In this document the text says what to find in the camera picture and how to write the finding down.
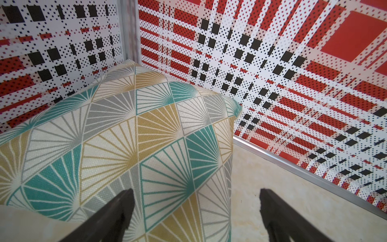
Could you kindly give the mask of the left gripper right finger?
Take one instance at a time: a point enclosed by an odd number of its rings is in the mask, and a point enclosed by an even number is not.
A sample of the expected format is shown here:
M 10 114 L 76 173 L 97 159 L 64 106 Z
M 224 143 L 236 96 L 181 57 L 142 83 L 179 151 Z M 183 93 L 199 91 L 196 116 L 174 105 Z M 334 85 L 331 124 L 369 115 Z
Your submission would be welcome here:
M 331 241 L 272 190 L 261 189 L 260 201 L 260 213 L 270 242 Z

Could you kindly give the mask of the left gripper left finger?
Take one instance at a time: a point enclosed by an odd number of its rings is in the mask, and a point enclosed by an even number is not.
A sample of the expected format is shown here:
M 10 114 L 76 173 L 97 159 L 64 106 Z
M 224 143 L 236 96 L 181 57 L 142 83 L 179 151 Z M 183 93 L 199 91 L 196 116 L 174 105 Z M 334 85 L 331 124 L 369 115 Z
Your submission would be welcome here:
M 134 212 L 133 189 L 120 192 L 62 242 L 121 242 Z

